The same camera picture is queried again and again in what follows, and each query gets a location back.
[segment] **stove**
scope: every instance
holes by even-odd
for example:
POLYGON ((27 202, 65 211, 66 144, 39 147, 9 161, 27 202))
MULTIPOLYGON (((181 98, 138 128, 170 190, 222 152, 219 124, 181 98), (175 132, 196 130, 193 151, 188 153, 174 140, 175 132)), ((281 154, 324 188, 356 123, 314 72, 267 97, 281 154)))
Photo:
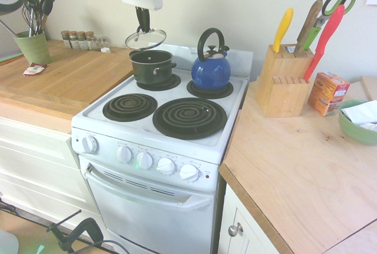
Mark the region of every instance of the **stove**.
POLYGON ((192 83, 196 48, 156 49, 173 54, 172 77, 145 85, 131 76, 103 95, 72 119, 72 147, 113 240, 135 253, 209 254, 224 193, 218 168, 253 54, 229 51, 230 81, 210 91, 192 83))

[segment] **kettle handle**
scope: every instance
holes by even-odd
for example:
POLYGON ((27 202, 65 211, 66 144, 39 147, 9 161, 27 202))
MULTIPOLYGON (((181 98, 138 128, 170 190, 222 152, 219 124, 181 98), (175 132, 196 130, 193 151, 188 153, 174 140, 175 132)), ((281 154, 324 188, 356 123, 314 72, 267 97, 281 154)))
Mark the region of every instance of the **kettle handle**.
POLYGON ((204 44, 206 43, 208 37, 216 33, 218 38, 219 38, 219 54, 222 54, 224 52, 224 47, 225 47, 225 40, 224 40, 224 35, 221 33, 220 30, 217 28, 209 28, 203 32, 203 34, 199 38, 198 42, 198 57, 200 61, 206 61, 206 58, 204 57, 204 44))

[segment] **green bowl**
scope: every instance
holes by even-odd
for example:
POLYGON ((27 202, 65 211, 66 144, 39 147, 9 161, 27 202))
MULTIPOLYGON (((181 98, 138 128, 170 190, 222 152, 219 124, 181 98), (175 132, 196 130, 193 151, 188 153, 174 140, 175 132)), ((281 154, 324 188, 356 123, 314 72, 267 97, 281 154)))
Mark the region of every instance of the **green bowl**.
POLYGON ((346 134, 352 140, 365 145, 377 145, 377 131, 362 128, 354 123, 352 123, 343 113, 343 108, 353 107, 355 105, 360 105, 366 101, 362 100, 350 100, 345 101, 339 106, 339 125, 346 134))

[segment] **red knife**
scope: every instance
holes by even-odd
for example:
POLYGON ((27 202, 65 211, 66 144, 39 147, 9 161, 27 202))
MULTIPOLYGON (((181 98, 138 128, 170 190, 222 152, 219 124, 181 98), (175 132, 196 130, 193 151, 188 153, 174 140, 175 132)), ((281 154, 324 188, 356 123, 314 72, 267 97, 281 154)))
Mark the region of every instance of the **red knife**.
POLYGON ((319 41, 316 48, 316 53, 312 59, 312 62, 308 66, 307 70, 305 71, 304 78, 306 82, 309 81, 310 76, 312 76, 316 66, 318 65, 320 59, 325 54, 325 47, 328 43, 330 37, 332 34, 334 34, 335 30, 338 28, 340 22, 342 21, 342 18, 344 16, 344 5, 339 5, 334 13, 331 15, 328 23, 325 26, 325 29, 323 29, 323 32, 321 36, 319 37, 319 41))

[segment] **black pot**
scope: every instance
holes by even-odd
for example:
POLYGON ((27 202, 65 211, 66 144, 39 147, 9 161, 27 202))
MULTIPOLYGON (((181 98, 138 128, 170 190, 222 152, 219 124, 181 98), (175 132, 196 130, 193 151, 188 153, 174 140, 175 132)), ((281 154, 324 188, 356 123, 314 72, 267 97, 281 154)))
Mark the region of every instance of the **black pot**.
POLYGON ((173 55, 166 51, 132 51, 130 60, 137 82, 143 84, 157 84, 171 77, 171 69, 176 67, 171 62, 173 55))

